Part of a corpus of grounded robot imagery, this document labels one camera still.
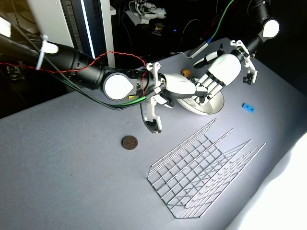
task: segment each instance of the gray table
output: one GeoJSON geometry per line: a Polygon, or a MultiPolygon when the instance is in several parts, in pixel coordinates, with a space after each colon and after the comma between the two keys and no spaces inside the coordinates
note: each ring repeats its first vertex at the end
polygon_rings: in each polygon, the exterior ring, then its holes
{"type": "MultiPolygon", "coordinates": [[[[220,43],[232,50],[225,38],[205,52],[220,43]]],[[[160,72],[171,73],[192,69],[193,60],[176,55],[160,63],[160,72]]],[[[76,92],[0,120],[0,229],[224,229],[307,130],[307,99],[259,61],[254,64],[256,84],[242,83],[243,69],[223,90],[225,105],[216,115],[159,106],[161,134],[146,129],[138,106],[112,111],[76,92]],[[243,110],[242,103],[256,112],[243,110]],[[221,148],[250,138],[250,149],[268,144],[204,217],[175,219],[146,180],[149,167],[215,117],[210,138],[234,128],[221,148]],[[138,138],[135,150],[122,148],[126,135],[138,138]]]]}

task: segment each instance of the blue object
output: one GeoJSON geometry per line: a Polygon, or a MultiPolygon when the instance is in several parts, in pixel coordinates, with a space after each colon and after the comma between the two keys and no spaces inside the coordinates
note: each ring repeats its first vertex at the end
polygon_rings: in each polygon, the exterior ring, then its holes
{"type": "Polygon", "coordinates": [[[250,112],[251,114],[253,114],[255,112],[255,108],[249,104],[244,103],[242,105],[242,108],[245,109],[246,111],[250,112]]]}

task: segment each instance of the brown object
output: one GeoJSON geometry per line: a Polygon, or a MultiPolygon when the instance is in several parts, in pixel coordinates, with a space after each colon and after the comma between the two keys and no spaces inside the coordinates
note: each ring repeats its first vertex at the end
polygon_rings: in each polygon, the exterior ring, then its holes
{"type": "Polygon", "coordinates": [[[188,78],[189,76],[191,76],[191,71],[188,69],[183,69],[180,74],[186,78],[188,78]]]}
{"type": "Polygon", "coordinates": [[[126,136],[121,143],[125,149],[133,150],[138,146],[139,142],[134,136],[126,136]]]}

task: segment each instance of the metal wire basket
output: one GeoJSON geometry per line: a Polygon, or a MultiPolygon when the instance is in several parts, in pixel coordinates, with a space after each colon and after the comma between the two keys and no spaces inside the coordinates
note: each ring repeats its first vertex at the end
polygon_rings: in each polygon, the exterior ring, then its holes
{"type": "Polygon", "coordinates": [[[266,144],[242,154],[252,141],[250,139],[223,153],[216,144],[233,129],[212,142],[206,133],[215,121],[206,124],[150,167],[147,179],[175,218],[204,215],[266,144]]]}

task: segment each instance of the white circular joint cover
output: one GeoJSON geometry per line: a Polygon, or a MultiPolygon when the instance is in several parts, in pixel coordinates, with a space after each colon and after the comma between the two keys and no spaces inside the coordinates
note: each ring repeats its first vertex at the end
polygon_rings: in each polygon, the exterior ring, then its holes
{"type": "Polygon", "coordinates": [[[279,23],[275,19],[272,19],[264,24],[262,36],[267,38],[273,38],[278,34],[278,32],[279,23]]]}
{"type": "Polygon", "coordinates": [[[120,74],[111,76],[105,83],[105,93],[113,100],[124,99],[131,90],[133,90],[132,83],[120,74]]]}

